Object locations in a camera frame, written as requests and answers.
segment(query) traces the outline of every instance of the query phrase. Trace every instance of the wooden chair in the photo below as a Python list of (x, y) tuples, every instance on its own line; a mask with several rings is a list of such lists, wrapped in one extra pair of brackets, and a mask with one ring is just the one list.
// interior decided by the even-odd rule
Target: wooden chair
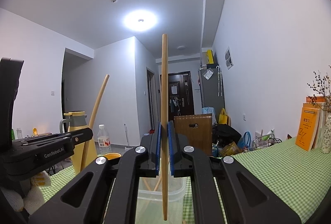
[(174, 117), (176, 133), (186, 135), (190, 146), (211, 156), (211, 114)]

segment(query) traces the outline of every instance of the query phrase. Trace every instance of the plastic water bottle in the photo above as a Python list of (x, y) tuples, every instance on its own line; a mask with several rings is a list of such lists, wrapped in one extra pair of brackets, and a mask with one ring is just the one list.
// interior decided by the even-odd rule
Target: plastic water bottle
[(17, 128), (16, 132), (17, 132), (17, 139), (23, 139), (22, 130), (20, 128)]
[(112, 151), (109, 134), (105, 129), (105, 125), (99, 125), (98, 142), (101, 155), (106, 155)]

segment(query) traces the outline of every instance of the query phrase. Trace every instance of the flower vase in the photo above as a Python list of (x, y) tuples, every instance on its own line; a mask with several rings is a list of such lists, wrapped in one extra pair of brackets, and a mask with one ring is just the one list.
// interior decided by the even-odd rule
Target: flower vase
[(328, 113), (325, 120), (325, 127), (323, 133), (322, 152), (324, 154), (331, 151), (331, 113)]

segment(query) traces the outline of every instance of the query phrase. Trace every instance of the black bag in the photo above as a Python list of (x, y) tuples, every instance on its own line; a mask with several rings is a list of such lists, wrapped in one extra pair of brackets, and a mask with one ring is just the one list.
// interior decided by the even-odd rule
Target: black bag
[(218, 141), (220, 147), (225, 147), (233, 141), (237, 144), (240, 138), (241, 134), (227, 124), (219, 124), (213, 128), (212, 142), (217, 143)]

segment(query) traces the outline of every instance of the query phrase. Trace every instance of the wooden stick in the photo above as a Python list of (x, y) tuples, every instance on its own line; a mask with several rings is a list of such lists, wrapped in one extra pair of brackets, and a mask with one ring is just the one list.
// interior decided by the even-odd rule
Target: wooden stick
[(162, 181), (162, 174), (161, 174), (161, 176), (159, 176), (158, 182), (156, 183), (153, 191), (158, 191), (158, 186), (160, 185), (161, 181)]
[(168, 35), (162, 35), (161, 165), (163, 219), (168, 218)]
[(152, 189), (151, 189), (151, 187), (149, 186), (148, 182), (146, 181), (146, 178), (145, 178), (145, 177), (143, 177), (143, 182), (144, 182), (145, 186), (147, 187), (147, 189), (148, 189), (149, 191), (152, 191)]
[[(97, 115), (97, 111), (99, 109), (101, 97), (102, 97), (102, 95), (103, 95), (103, 93), (105, 91), (105, 88), (106, 88), (108, 79), (109, 79), (109, 75), (106, 75), (105, 76), (105, 79), (104, 79), (104, 81), (102, 83), (102, 86), (100, 88), (98, 97), (97, 97), (97, 99), (95, 101), (95, 104), (94, 104), (94, 107), (93, 107), (93, 111), (92, 111), (92, 114), (91, 114), (91, 118), (90, 118), (90, 122), (88, 124), (88, 127), (90, 129), (93, 129), (95, 117)], [(80, 164), (80, 171), (82, 171), (85, 168), (85, 163), (86, 163), (86, 158), (87, 158), (87, 151), (88, 151), (88, 146), (89, 146), (90, 141), (87, 141), (87, 142), (84, 143), (83, 154), (82, 154), (82, 162)]]

